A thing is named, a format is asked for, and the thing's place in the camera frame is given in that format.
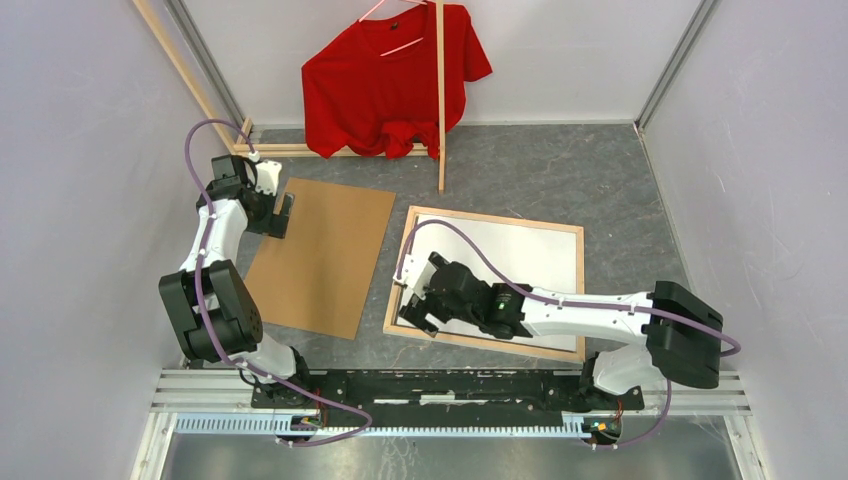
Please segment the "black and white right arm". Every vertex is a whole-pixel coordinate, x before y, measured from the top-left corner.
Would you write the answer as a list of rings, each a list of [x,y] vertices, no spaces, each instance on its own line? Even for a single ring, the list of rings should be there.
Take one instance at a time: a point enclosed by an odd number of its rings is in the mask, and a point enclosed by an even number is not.
[[[393,281],[411,294],[400,318],[430,336],[460,321],[499,340],[569,335],[620,343],[599,353],[577,382],[591,408],[661,379],[704,390],[719,384],[723,317],[675,282],[634,294],[566,294],[506,278],[488,283],[436,252],[405,256]]]

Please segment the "brown cardboard backing board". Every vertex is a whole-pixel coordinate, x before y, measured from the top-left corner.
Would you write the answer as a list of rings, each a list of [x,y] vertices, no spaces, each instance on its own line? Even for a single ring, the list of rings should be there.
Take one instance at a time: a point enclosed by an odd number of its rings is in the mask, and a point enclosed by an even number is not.
[[[262,240],[245,280],[263,322],[352,340],[395,193],[290,178],[284,238]]]

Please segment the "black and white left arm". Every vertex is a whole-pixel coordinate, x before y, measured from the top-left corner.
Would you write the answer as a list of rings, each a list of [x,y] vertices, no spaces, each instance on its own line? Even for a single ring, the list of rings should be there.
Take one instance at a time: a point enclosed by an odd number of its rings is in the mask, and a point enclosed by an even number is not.
[[[192,363],[224,363],[252,386],[257,408],[302,407],[314,381],[299,352],[265,336],[260,309],[237,271],[244,233],[282,239],[294,197],[278,192],[279,163],[224,155],[196,202],[198,230],[177,272],[158,291],[180,349]]]

